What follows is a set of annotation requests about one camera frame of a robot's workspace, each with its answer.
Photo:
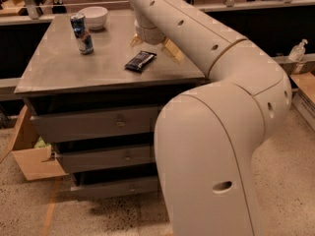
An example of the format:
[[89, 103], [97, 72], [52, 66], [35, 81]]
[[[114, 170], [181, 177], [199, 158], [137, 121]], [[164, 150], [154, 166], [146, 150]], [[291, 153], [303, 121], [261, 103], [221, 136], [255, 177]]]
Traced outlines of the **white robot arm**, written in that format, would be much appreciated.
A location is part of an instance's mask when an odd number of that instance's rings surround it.
[[155, 127], [157, 172], [174, 236], [265, 236], [252, 155], [284, 121], [291, 86], [256, 44], [183, 0], [128, 0], [208, 83], [180, 93]]

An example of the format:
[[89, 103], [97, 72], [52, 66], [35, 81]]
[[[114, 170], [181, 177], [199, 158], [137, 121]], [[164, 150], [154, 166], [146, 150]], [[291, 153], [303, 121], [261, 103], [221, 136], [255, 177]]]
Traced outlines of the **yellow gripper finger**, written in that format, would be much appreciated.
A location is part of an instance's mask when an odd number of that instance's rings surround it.
[[142, 43], [142, 39], [140, 39], [140, 37], [135, 34], [130, 42], [130, 46], [131, 47], [135, 47], [136, 45], [139, 45]]
[[162, 43], [162, 51], [177, 63], [181, 63], [184, 59], [182, 51], [168, 37]]

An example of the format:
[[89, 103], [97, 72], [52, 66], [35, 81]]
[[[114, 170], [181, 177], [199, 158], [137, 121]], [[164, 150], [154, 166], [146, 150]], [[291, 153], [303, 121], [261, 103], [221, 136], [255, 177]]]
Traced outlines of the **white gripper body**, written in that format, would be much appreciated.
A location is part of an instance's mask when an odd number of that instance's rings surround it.
[[165, 39], [158, 27], [140, 11], [135, 11], [135, 30], [138, 37], [148, 44], [157, 45]]

